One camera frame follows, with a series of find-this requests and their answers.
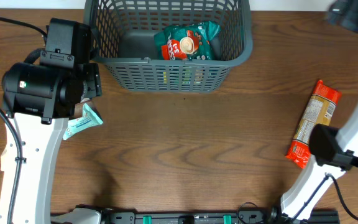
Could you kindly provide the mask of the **grey plastic basket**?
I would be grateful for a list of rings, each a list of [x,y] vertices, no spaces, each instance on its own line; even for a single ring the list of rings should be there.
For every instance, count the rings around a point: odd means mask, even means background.
[[[217,89],[253,48],[248,0],[86,0],[95,60],[132,91]]]

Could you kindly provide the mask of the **teal white small sachet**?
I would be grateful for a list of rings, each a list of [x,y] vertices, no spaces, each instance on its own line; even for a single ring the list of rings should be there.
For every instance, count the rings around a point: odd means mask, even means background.
[[[104,121],[97,114],[97,112],[95,112],[87,103],[85,103],[82,107],[82,115],[79,118],[68,121],[68,126],[63,135],[63,140],[67,140],[81,131],[84,131],[93,126],[102,125],[103,123]]]

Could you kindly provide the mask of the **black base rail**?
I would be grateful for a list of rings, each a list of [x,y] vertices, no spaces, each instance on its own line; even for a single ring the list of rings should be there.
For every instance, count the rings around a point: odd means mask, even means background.
[[[307,220],[293,220],[279,214],[276,208],[269,212],[263,208],[246,207],[235,212],[138,213],[134,210],[102,209],[78,205],[69,213],[51,216],[50,222],[94,224],[340,224],[340,219],[335,210],[314,210]]]

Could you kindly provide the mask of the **green Nescafe 3in1 bag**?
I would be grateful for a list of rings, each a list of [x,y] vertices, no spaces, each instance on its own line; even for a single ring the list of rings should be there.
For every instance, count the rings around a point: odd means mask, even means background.
[[[220,31],[220,25],[211,21],[167,26],[154,35],[158,57],[164,60],[214,60],[211,42]]]

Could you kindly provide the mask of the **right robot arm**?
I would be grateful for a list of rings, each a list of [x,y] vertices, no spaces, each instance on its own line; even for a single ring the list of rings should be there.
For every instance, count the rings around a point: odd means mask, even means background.
[[[358,33],[358,1],[335,1],[327,19]],[[340,223],[337,211],[312,211],[333,183],[344,210],[358,217],[346,206],[337,179],[353,167],[358,168],[358,105],[341,128],[317,124],[310,136],[311,158],[291,189],[272,207],[264,223]]]

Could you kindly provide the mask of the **orange spaghetti packet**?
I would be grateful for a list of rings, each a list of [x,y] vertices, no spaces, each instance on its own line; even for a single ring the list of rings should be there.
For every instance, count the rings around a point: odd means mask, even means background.
[[[313,128],[317,124],[330,124],[340,98],[340,91],[326,86],[322,80],[317,81],[285,156],[301,169],[306,167],[311,155],[309,140]]]

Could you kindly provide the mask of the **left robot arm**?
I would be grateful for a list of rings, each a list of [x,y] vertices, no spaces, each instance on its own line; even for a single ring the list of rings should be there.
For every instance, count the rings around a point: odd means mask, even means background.
[[[53,18],[45,47],[2,78],[7,144],[0,223],[99,223],[101,214],[76,209],[52,217],[50,199],[58,151],[76,106],[102,94],[91,27]]]

